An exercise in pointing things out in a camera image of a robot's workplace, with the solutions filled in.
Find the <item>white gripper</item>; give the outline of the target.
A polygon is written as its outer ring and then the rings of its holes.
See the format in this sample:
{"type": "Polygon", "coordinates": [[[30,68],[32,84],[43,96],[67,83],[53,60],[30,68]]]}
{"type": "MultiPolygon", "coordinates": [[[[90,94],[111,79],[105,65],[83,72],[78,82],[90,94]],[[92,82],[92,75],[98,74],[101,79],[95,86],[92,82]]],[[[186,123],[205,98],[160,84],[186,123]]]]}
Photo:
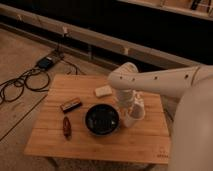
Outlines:
{"type": "Polygon", "coordinates": [[[130,107],[133,104],[135,92],[133,90],[116,90],[115,99],[119,107],[130,107]]]}

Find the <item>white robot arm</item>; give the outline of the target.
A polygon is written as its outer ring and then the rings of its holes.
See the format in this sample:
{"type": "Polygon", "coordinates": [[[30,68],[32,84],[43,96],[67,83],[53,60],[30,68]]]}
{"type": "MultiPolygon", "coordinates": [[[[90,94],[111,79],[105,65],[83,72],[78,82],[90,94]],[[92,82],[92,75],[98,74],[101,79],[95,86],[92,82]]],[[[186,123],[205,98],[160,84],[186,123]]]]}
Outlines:
{"type": "Polygon", "coordinates": [[[140,73],[127,62],[108,82],[117,90],[177,98],[168,171],[213,171],[213,65],[140,73]]]}

